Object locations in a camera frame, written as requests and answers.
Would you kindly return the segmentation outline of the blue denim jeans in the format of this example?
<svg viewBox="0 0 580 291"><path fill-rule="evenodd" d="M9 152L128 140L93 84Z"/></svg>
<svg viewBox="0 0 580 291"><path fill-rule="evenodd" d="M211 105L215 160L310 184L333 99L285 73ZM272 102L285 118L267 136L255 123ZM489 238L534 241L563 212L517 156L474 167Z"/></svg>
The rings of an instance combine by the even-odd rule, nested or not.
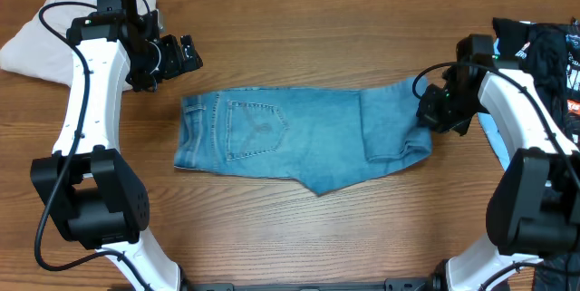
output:
<svg viewBox="0 0 580 291"><path fill-rule="evenodd" d="M317 195L405 170L432 153L418 124L426 79L371 89L244 87L181 101L178 169L295 179Z"/></svg>

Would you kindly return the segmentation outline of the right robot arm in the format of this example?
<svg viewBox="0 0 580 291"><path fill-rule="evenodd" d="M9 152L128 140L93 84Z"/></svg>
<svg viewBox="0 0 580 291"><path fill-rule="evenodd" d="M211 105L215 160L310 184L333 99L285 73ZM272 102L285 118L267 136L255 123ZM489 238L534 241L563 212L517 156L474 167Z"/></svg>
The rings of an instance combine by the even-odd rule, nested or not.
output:
<svg viewBox="0 0 580 291"><path fill-rule="evenodd" d="M486 232L442 261L426 290L491 290L523 267L579 249L579 149L557 127L531 74L494 53L489 35L471 34L457 59L441 64L445 84L419 95L420 124L467 133L478 112L490 114L509 165L486 212Z"/></svg>

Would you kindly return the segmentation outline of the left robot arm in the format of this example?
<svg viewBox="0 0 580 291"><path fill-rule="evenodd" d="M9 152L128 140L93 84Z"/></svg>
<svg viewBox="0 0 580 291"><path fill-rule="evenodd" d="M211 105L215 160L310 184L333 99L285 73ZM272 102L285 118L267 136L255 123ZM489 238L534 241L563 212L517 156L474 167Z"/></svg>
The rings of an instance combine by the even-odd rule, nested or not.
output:
<svg viewBox="0 0 580 291"><path fill-rule="evenodd" d="M201 68L189 35L162 35L145 0L96 0L61 40L73 56L63 127L49 157L31 165L43 201L40 225L53 222L67 241L108 258L136 290L188 290L183 269L150 231L148 192L119 144L125 85L155 92L160 83Z"/></svg>

